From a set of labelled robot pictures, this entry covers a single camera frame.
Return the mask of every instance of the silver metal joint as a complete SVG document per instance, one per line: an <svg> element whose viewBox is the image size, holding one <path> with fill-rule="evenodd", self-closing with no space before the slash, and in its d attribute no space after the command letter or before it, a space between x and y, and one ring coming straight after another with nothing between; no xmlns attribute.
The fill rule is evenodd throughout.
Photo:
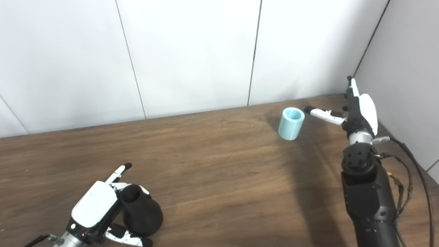
<svg viewBox="0 0 439 247"><path fill-rule="evenodd" d="M390 137L389 136L383 136L383 137L379 137L379 138L373 139L372 140L372 144L375 145L375 144L380 144L380 143L388 142L388 141L390 141Z"/></svg>
<svg viewBox="0 0 439 247"><path fill-rule="evenodd" d="M357 131L349 136L349 145L361 142L372 144L372 135L367 131Z"/></svg>
<svg viewBox="0 0 439 247"><path fill-rule="evenodd" d="M65 232L61 237L57 239L53 247L81 247L84 243L75 238L72 234Z"/></svg>

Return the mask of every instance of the black fingertip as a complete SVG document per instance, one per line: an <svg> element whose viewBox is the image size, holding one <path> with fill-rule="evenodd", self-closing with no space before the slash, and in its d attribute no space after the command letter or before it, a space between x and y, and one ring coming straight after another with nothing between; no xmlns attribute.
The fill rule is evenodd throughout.
<svg viewBox="0 0 439 247"><path fill-rule="evenodd" d="M308 105L308 106L305 106L304 110L307 114L311 114L311 111L314 109L317 109L317 108Z"/></svg>
<svg viewBox="0 0 439 247"><path fill-rule="evenodd" d="M152 247L154 242L149 238L141 238L143 247Z"/></svg>
<svg viewBox="0 0 439 247"><path fill-rule="evenodd" d="M125 163L123 166L125 166L125 170L128 170L131 167L133 167L133 164L131 164L131 162L128 162L128 163Z"/></svg>

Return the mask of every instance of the wall seam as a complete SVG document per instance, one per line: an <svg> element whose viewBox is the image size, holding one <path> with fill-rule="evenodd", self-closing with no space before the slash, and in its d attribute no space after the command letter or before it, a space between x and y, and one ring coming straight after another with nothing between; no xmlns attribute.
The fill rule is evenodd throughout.
<svg viewBox="0 0 439 247"><path fill-rule="evenodd" d="M255 38L255 49L253 51L253 61L252 61L252 72L250 74L250 86L248 87L248 98L247 98L247 106L250 103L250 92L252 90L252 80L253 80L253 69L255 67L255 57L256 57L256 45L258 43L258 34L259 34L259 22L261 20L261 10L262 10L262 0L259 4L259 15L258 15L258 25L256 27L256 38Z"/></svg>
<svg viewBox="0 0 439 247"><path fill-rule="evenodd" d="M122 27L122 32L123 32L123 38L125 39L126 49L128 51L128 55L130 57L131 68L133 69L134 80L136 81L137 91L139 92L139 98L140 98L140 103L142 104L143 115L145 116L145 119L146 119L146 112L145 112L145 107L143 105L142 94L140 93L139 83L137 82L136 71L134 70L134 65L133 65L133 60L131 58L130 48L128 47L128 41L126 40L125 29L123 28L122 17L120 16L120 11L119 11L119 5L117 4L117 0L114 0L114 2L116 3L117 14L119 15L120 25Z"/></svg>
<svg viewBox="0 0 439 247"><path fill-rule="evenodd" d="M382 20L382 18L383 18L383 16L384 16L385 11L387 10L387 7L389 6L389 3L390 3L390 0L387 1L386 5L385 5L385 7L384 7L384 10L383 10L383 12L381 13L380 19L378 20L378 23L377 23L377 25L376 25L376 27L375 27L375 30L374 30L374 32L372 33L372 36L371 36L371 39L369 40L369 43L367 43L366 49L364 50L363 55L361 56L360 62L358 63L357 68L355 69L355 72L354 72L353 77L355 77L355 75L356 75L358 69L360 68L361 62L363 61L363 58L364 58L364 56L366 55L367 50L369 49L369 46L370 46L370 44L371 44L371 42L372 42L372 39L374 38L375 33L377 32L378 26L379 26L380 23L381 23L381 20Z"/></svg>
<svg viewBox="0 0 439 247"><path fill-rule="evenodd" d="M5 103L6 107L11 111L12 115L17 119L17 121L20 123L20 125L23 127L23 129L26 131L27 134L29 134L29 131L27 131L26 127L23 125L23 123L20 121L20 119L17 117L15 112L12 110L12 108L8 105L6 100L4 100L3 96L0 94L0 99Z"/></svg>
<svg viewBox="0 0 439 247"><path fill-rule="evenodd" d="M435 165L437 165L437 163L439 163L439 159L437 159L436 162L433 163L433 165L431 165L426 171L428 172L429 170L431 170Z"/></svg>

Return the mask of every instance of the connector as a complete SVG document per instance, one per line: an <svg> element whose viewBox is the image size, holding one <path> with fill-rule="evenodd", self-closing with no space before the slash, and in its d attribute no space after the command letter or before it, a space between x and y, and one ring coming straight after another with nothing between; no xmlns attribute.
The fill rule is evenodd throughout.
<svg viewBox="0 0 439 247"><path fill-rule="evenodd" d="M375 144L380 144L380 143L388 142L388 141L390 141L390 137L383 136L383 137L372 139L372 144L375 145Z"/></svg>

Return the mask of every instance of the black cable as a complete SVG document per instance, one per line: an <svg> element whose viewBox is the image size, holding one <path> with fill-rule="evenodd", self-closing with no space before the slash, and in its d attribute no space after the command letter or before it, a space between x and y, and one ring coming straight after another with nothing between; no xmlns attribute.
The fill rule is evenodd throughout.
<svg viewBox="0 0 439 247"><path fill-rule="evenodd" d="M404 209L406 208L407 204L409 203L409 201L411 200L412 197L412 192L413 192L413 179L412 179L412 174L410 171L409 166L398 156L396 155L391 155L391 154L387 154L387 153L382 153L381 155L381 159L386 159L386 158L390 158L393 157L395 158L399 163L401 163L407 170L407 176L409 178L409 186L407 188L407 198L404 202L404 205L402 207L398 207L398 212L395 218L395 221L397 221L399 219L399 217L401 216L401 214L403 213Z"/></svg>
<svg viewBox="0 0 439 247"><path fill-rule="evenodd" d="M421 178L422 185L424 187L425 196L427 197L427 204L428 204L428 216L430 218L430 247L434 247L435 245L435 221L434 221L434 213L433 213L433 203L432 203L432 197L430 195L430 190L428 189L427 182L425 181L424 174L422 173L422 167L421 165L416 161L413 154L410 152L410 150L407 148L407 146L398 141L397 139L391 137L391 141L398 144L402 150L408 155L408 157L411 159L411 161L414 164L414 167L416 168L416 171L419 174L419 177Z"/></svg>
<svg viewBox="0 0 439 247"><path fill-rule="evenodd" d="M403 236L401 235L401 232L399 231L399 227L398 227L398 223L395 222L395 230L396 230L396 234L398 235L398 239L401 242L401 245L403 247L407 247L406 242L403 239Z"/></svg>
<svg viewBox="0 0 439 247"><path fill-rule="evenodd" d="M50 237L50 234L47 235L40 235L38 236L36 239L32 240L30 243L28 243L27 245L25 245L25 247L32 247L34 245L36 245L37 243L45 240L46 238Z"/></svg>

